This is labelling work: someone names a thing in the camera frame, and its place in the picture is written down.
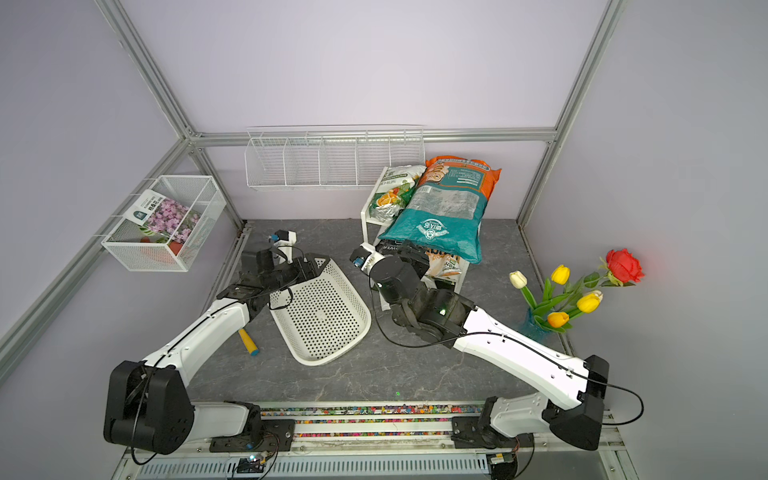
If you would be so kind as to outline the teal orange soil bag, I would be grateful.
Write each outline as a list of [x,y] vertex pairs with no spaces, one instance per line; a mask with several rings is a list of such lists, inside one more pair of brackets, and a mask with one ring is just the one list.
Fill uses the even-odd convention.
[[410,241],[463,260],[482,261],[480,228],[501,171],[476,159],[438,156],[382,240]]

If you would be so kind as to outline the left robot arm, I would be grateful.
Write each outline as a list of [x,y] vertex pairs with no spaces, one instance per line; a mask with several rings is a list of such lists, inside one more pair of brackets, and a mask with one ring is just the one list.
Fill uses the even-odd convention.
[[284,310],[299,285],[319,277],[329,257],[295,247],[246,252],[236,280],[173,340],[141,361],[124,361],[111,373],[104,439],[131,451],[168,455],[203,439],[276,450],[279,441],[262,425],[258,405],[193,402],[187,387],[202,365],[263,309]]

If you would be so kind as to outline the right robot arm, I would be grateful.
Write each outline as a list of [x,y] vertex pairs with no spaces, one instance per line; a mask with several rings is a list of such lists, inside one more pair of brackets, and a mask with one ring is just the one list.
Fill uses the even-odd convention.
[[485,360],[535,388],[517,397],[491,396],[481,412],[452,419],[458,449],[511,448],[525,434],[553,434],[586,451],[597,450],[603,429],[609,364],[592,355],[568,357],[500,323],[452,290],[428,287],[413,266],[359,245],[350,256],[389,304],[392,321],[422,339]]

